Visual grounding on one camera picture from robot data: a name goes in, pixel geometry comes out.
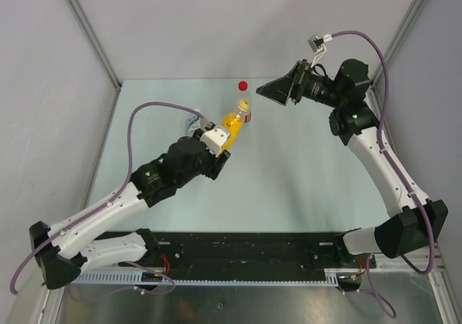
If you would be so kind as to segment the white cap clear bottle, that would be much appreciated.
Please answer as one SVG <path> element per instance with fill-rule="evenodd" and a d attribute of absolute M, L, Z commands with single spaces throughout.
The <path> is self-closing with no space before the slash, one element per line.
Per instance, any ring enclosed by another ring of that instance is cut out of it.
<path fill-rule="evenodd" d="M 194 109 L 194 111 L 195 113 L 191 113 L 186 119 L 186 136 L 189 137 L 192 137 L 203 124 L 202 112 L 199 109 Z"/>

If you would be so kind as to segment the yellow honey pomelo bottle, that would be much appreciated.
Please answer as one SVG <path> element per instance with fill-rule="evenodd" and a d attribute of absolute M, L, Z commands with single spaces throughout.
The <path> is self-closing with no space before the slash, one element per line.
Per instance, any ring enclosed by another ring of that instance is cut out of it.
<path fill-rule="evenodd" d="M 229 112 L 222 120 L 221 125 L 224 126 L 230 132 L 230 138 L 225 144 L 224 150 L 229 150 L 237 139 L 244 124 L 244 109 L 238 105 Z"/>

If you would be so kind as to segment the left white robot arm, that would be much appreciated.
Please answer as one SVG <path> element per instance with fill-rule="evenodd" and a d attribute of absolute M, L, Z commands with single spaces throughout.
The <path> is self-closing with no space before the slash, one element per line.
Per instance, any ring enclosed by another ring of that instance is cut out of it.
<path fill-rule="evenodd" d="M 155 264 L 160 249 L 148 229 L 106 240 L 98 237 L 123 219 L 174 196 L 200 175 L 216 179 L 230 158 L 225 150 L 229 138 L 223 126 L 198 129 L 141 165 L 119 190 L 96 204 L 57 224 L 34 223 L 29 228 L 30 241 L 46 287 L 59 289 L 82 272 L 111 263 Z"/>

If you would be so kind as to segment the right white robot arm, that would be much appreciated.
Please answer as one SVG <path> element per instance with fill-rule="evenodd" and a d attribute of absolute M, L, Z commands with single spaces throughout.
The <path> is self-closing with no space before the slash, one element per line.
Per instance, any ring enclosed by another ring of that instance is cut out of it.
<path fill-rule="evenodd" d="M 308 98 L 331 107 L 331 133 L 360 160 L 382 197 L 388 220 L 336 236 L 333 258 L 341 267 L 350 267 L 363 253 L 397 258 L 426 247 L 437 241 L 448 215 L 443 201 L 431 200 L 411 179 L 388 140 L 377 138 L 379 120 L 365 102 L 369 86 L 368 66 L 357 59 L 345 60 L 334 79 L 316 74 L 303 60 L 256 89 L 281 105 Z"/>

